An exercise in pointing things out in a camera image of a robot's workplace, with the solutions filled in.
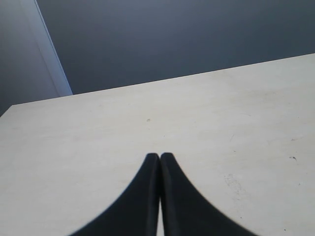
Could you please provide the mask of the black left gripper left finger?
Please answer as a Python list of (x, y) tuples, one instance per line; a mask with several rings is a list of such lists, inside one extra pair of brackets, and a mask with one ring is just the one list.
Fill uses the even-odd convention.
[(155, 236), (159, 212), (159, 156), (146, 155), (139, 171), (102, 214), (74, 236)]

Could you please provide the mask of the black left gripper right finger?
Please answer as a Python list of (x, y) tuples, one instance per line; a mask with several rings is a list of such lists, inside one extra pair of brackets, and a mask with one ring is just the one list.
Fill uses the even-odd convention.
[(172, 153), (160, 157), (161, 208), (166, 236), (253, 236), (208, 202), (184, 174)]

